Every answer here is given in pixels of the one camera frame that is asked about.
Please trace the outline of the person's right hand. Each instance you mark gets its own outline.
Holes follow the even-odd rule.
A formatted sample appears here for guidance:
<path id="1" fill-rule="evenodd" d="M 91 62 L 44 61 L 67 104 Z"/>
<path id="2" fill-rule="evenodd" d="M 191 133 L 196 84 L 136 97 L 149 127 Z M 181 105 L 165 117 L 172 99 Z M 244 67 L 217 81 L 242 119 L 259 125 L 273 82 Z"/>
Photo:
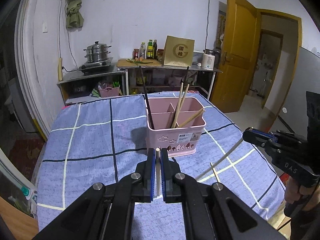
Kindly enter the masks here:
<path id="1" fill-rule="evenodd" d="M 298 186 L 298 182 L 293 179 L 292 177 L 289 177 L 287 184 L 286 184 L 286 190 L 285 190 L 285 201 L 287 203 L 293 204 L 293 202 L 298 201 L 301 196 L 308 196 L 312 195 L 312 192 L 314 191 L 315 187 L 307 188 L 304 186 Z M 309 202 L 304 207 L 303 211 L 310 211 L 314 207 L 316 207 L 319 204 L 319 186 L 317 187 L 317 190 L 314 192 L 313 196 L 309 200 Z"/>

